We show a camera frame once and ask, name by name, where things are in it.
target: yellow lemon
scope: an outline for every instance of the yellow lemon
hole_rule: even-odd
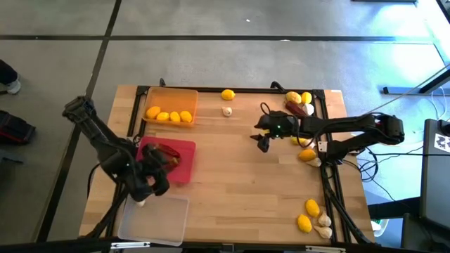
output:
[[[177,112],[171,112],[170,120],[172,120],[173,122],[180,122],[180,115]]]
[[[300,104],[302,102],[302,97],[297,92],[294,91],[287,92],[286,99],[296,104]]]
[[[318,217],[321,210],[319,209],[319,205],[315,200],[307,200],[306,202],[306,208],[309,215],[312,217]]]
[[[317,154],[312,149],[305,149],[302,152],[300,152],[300,154],[298,154],[298,157],[303,162],[308,162],[308,161],[314,160],[314,158],[317,157]]]
[[[306,141],[305,138],[298,138],[298,139],[299,139],[299,141],[300,141],[301,144],[303,144],[303,143]],[[291,142],[293,145],[298,145],[297,137],[290,137],[290,142]]]
[[[309,233],[312,230],[311,221],[306,215],[301,214],[300,216],[298,216],[297,225],[298,228],[305,233]]]
[[[191,123],[192,122],[192,115],[188,111],[180,112],[180,117],[182,122]]]
[[[304,104],[307,104],[307,103],[311,103],[311,101],[312,101],[312,95],[309,92],[304,92],[302,94],[302,102]]]
[[[221,95],[224,100],[233,100],[234,96],[236,96],[234,91],[229,90],[229,89],[222,91]]]
[[[169,120],[169,113],[167,113],[167,112],[160,112],[160,114],[158,114],[156,116],[156,120],[161,120],[161,121]]]
[[[147,110],[146,116],[149,119],[155,119],[156,116],[158,114],[160,114],[160,112],[161,112],[161,107],[159,107],[159,106],[152,106],[150,109]]]

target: shoe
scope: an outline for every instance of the shoe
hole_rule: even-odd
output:
[[[15,95],[15,94],[17,94],[17,92],[20,91],[20,88],[22,88],[22,84],[19,81],[19,77],[17,77],[17,80],[15,80],[14,82],[12,82],[6,86],[6,91],[9,94]]]

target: wooden table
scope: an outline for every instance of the wooden table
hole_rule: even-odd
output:
[[[127,134],[135,93],[136,86],[117,89],[108,126],[118,136]],[[329,117],[346,117],[341,92],[327,90],[325,94]],[[330,244],[316,231],[299,232],[296,225],[297,216],[306,214],[306,200],[315,199],[325,209],[319,169],[299,161],[301,148],[293,146],[289,139],[271,141],[268,153],[263,153],[249,137],[259,133],[253,128],[262,115],[259,104],[264,101],[271,110],[283,110],[284,99],[281,94],[238,93],[233,101],[225,101],[219,93],[202,92],[192,129],[147,125],[146,136],[195,141],[197,145],[191,183],[169,189],[169,193],[186,195],[190,200],[185,242]],[[138,131],[143,103],[142,99],[134,133]],[[222,106],[233,108],[230,118],[222,116]],[[349,134],[333,134],[333,138],[342,140]],[[346,159],[356,162],[355,157]],[[374,241],[360,174],[349,165],[339,170],[346,209]],[[112,202],[114,189],[115,184],[97,169],[80,235],[100,221]],[[343,241],[338,212],[334,214],[337,238]],[[118,214],[115,235],[120,217]]]

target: cable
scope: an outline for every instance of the cable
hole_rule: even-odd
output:
[[[106,212],[106,214],[103,216],[103,218],[96,224],[94,229],[89,232],[87,235],[85,235],[86,238],[99,238],[107,224],[111,221],[111,219],[115,216],[117,213],[117,210],[122,205],[122,202],[127,198],[129,192],[128,190],[124,189],[122,190],[119,195],[117,196],[117,199],[114,200],[111,204],[111,207]]]
[[[437,120],[442,119],[442,117],[447,113],[447,98],[445,97],[445,91],[444,91],[444,89],[442,87],[439,87],[439,88],[442,90],[442,95],[444,96],[444,104],[445,104],[444,112],[441,114],[441,116],[438,116],[439,115],[439,111],[437,110],[437,107],[436,107],[436,104],[435,104],[435,100],[433,99],[433,93],[435,91],[433,91],[431,93],[431,103],[433,104],[433,107],[435,108]]]
[[[420,150],[421,148],[423,148],[423,146],[421,146],[421,147],[419,147],[419,148],[416,148],[415,150],[408,151],[407,153],[411,153],[411,152]],[[390,157],[388,157],[388,158],[385,158],[385,159],[379,161],[378,164],[380,164],[380,163],[382,163],[382,162],[384,162],[384,161],[386,161],[386,160],[389,160],[389,159],[391,159],[391,158],[393,158],[393,157],[399,157],[399,156],[400,156],[400,155],[393,155],[393,156],[390,156]],[[368,163],[374,163],[374,162],[375,162],[375,161],[373,161],[373,160],[367,160],[367,159],[362,159],[362,158],[358,158],[358,159],[367,161],[367,163],[365,163],[365,164],[368,164]]]
[[[98,166],[100,166],[100,163],[96,164],[96,166],[94,166],[91,169],[91,172],[89,172],[89,177],[87,178],[87,197],[89,197],[89,193],[91,192],[92,176],[94,175],[94,171],[97,169]]]
[[[387,193],[387,195],[390,197],[390,199],[391,199],[393,202],[402,204],[402,205],[404,205],[405,207],[408,207],[408,209],[411,209],[407,204],[405,204],[405,203],[403,203],[403,202],[401,202],[401,201],[395,200],[395,199],[392,197],[392,195],[389,193],[389,191],[387,191],[386,188],[382,187],[377,181],[375,181],[375,179],[372,179],[372,182],[374,182],[377,186],[379,186],[380,188],[382,188],[382,189]]]
[[[370,150],[369,148],[367,148],[367,150],[369,151],[369,154],[372,155],[372,157],[373,157],[373,162],[374,162],[375,164],[374,164],[373,166],[370,166],[370,167],[367,168],[367,169],[364,169],[364,166],[366,166],[366,164],[368,164],[369,162],[367,162],[367,163],[363,164],[363,166],[361,166],[361,180],[362,180],[363,182],[370,182],[370,181],[373,181],[373,179],[374,179],[375,176],[377,175],[378,170],[379,170],[379,168],[380,168],[380,167],[378,166],[379,162],[378,162],[378,158],[376,157],[376,155],[374,155],[374,154],[372,153],[372,150]],[[375,171],[373,172],[373,175],[371,176],[367,171],[368,171],[369,169],[374,168],[374,167],[375,167]],[[363,171],[366,172],[366,174],[369,175],[368,178],[363,179],[363,174],[362,174]]]
[[[373,112],[373,111],[375,111],[375,110],[378,110],[378,109],[380,109],[380,108],[382,108],[382,107],[384,107],[384,106],[386,106],[386,105],[388,105],[388,104],[390,104],[390,103],[396,101],[397,99],[399,99],[399,98],[401,98],[401,97],[404,97],[404,96],[410,94],[411,92],[413,92],[413,91],[414,91],[415,89],[417,89],[418,87],[424,85],[425,83],[427,83],[427,82],[430,81],[431,79],[434,79],[434,78],[438,75],[438,73],[440,73],[441,71],[446,70],[448,66],[450,66],[450,64],[444,66],[442,69],[440,69],[439,71],[437,71],[436,73],[434,73],[431,77],[428,77],[425,81],[423,81],[423,82],[421,82],[419,85],[413,87],[412,89],[410,89],[410,90],[407,91],[406,93],[403,93],[402,95],[397,96],[396,98],[394,98],[394,99],[392,99],[392,100],[390,100],[390,101],[387,101],[386,103],[384,103],[384,104],[382,104],[382,105],[376,107],[375,109],[372,109],[372,110],[368,111],[366,114],[371,113],[371,112]]]
[[[358,170],[361,172],[359,166],[356,165],[355,163],[350,162],[349,160],[346,160],[346,159],[343,159],[343,162],[346,162],[346,163],[348,163],[348,164],[350,164],[350,165],[353,165],[353,167],[355,167],[356,169],[358,169]]]

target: robotic arm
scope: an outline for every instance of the robotic arm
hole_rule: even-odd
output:
[[[98,118],[91,99],[77,97],[65,106],[63,116],[82,130],[96,149],[104,172],[115,183],[123,183],[135,201],[143,201],[151,194],[162,195],[169,189],[166,171],[158,161],[158,151],[144,148],[144,159],[137,162],[137,147],[127,139],[117,137]],[[147,181],[149,176],[155,179],[151,186]]]
[[[326,143],[325,147],[320,147],[319,151],[325,152],[325,160],[323,164],[342,164],[342,160],[351,151],[361,151],[364,148],[376,144],[385,143],[396,145],[404,140],[403,123],[395,116],[385,115],[383,113],[373,113],[362,115],[359,117],[346,117],[337,119],[319,119],[317,117],[301,117],[298,118],[282,111],[264,111],[262,103],[261,109],[264,112],[255,125],[257,129],[268,130],[264,135],[251,136],[258,141],[258,148],[267,152],[269,149],[269,140],[275,138],[284,138],[296,136],[311,138],[311,142],[318,138],[321,134],[362,131],[363,133],[349,138],[346,141],[331,141]],[[335,206],[339,215],[344,220],[349,230],[352,232],[356,241],[361,244],[371,244],[372,242],[356,227],[345,208],[333,192],[328,182],[326,167],[321,167],[321,178],[324,186],[324,193]]]

